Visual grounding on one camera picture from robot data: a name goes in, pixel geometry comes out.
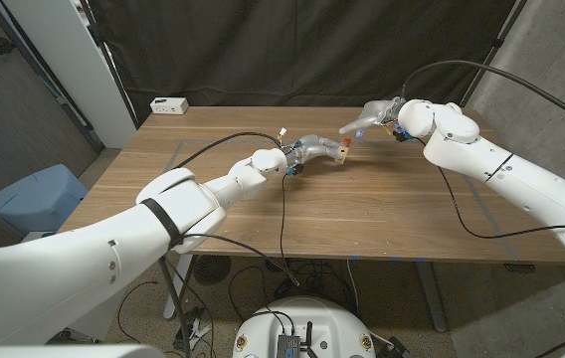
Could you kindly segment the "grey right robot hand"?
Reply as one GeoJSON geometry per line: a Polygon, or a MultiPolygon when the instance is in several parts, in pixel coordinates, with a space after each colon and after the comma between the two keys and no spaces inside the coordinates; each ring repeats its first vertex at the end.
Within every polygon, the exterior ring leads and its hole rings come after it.
{"type": "Polygon", "coordinates": [[[354,121],[342,126],[339,134],[357,132],[372,126],[386,126],[398,121],[398,114],[406,100],[400,96],[391,99],[371,100],[363,105],[362,112],[354,121]]]}

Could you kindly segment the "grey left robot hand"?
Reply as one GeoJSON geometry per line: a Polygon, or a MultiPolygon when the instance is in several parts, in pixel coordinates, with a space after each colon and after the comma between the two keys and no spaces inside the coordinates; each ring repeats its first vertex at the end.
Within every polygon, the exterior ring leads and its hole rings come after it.
{"type": "Polygon", "coordinates": [[[321,156],[332,158],[336,162],[341,162],[344,158],[340,150],[340,143],[329,138],[321,137],[316,134],[309,134],[283,151],[288,168],[304,164],[305,162],[321,156]]]}

